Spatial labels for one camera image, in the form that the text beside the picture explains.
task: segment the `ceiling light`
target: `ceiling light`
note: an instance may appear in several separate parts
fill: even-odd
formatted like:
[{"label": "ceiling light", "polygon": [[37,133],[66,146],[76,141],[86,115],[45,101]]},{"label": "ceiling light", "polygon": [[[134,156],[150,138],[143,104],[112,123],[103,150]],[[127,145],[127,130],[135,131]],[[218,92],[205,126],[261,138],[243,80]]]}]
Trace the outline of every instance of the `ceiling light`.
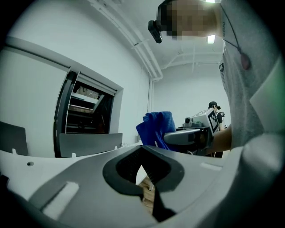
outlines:
[{"label": "ceiling light", "polygon": [[209,36],[207,38],[208,44],[213,44],[215,42],[215,37],[216,37],[215,35]]}]

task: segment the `black cap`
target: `black cap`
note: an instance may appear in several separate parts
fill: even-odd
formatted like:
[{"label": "black cap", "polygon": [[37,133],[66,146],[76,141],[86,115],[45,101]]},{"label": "black cap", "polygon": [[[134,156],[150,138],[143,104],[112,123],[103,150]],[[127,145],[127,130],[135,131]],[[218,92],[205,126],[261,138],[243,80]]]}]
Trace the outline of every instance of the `black cap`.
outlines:
[{"label": "black cap", "polygon": [[214,105],[218,108],[218,110],[220,110],[221,109],[221,107],[220,106],[218,106],[218,104],[217,104],[217,102],[210,102],[210,104],[209,104],[209,109],[210,108],[212,108],[212,107],[214,107]]}]

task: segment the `person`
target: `person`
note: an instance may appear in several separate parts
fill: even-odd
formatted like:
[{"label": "person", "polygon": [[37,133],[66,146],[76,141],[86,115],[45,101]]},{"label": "person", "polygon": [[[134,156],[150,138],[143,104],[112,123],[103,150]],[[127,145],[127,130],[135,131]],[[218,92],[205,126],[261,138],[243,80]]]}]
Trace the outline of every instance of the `person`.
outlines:
[{"label": "person", "polygon": [[210,109],[210,108],[213,108],[213,109],[214,109],[214,112],[215,112],[215,114],[216,114],[216,116],[217,116],[218,123],[219,123],[219,131],[224,130],[222,114],[219,113],[219,112],[217,112],[218,110],[221,109],[221,107],[218,106],[217,102],[210,102],[208,108],[209,108],[209,109]]},{"label": "person", "polygon": [[281,55],[263,21],[245,0],[166,0],[158,8],[160,31],[181,40],[216,35],[224,40],[220,74],[232,123],[215,134],[207,153],[244,146],[263,133],[250,103]]}]

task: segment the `gray shirt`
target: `gray shirt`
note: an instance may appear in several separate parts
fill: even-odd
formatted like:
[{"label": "gray shirt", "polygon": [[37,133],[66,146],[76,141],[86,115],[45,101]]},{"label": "gray shirt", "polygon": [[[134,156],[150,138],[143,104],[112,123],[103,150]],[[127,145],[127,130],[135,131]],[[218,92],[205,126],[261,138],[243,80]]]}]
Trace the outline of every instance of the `gray shirt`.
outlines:
[{"label": "gray shirt", "polygon": [[[231,28],[221,9],[224,51],[220,71],[230,105],[232,148],[235,148],[244,146],[263,133],[261,122],[249,100],[268,77],[280,51],[262,20],[246,1],[222,0],[221,6],[232,24]],[[241,51],[250,59],[248,70],[242,67],[233,29]]]}]

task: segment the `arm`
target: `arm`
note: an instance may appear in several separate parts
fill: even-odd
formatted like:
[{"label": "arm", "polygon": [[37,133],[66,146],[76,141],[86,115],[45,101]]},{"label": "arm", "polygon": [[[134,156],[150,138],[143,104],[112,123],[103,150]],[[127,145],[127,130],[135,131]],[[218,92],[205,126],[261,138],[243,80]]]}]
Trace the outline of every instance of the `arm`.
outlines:
[{"label": "arm", "polygon": [[218,123],[219,123],[219,130],[224,130],[223,118],[222,118],[221,113],[217,114],[217,119],[218,119]]},{"label": "arm", "polygon": [[220,130],[224,130],[223,122],[219,123],[219,129],[220,129]]},{"label": "arm", "polygon": [[207,149],[207,154],[227,151],[232,145],[232,126],[215,134],[211,148]]}]

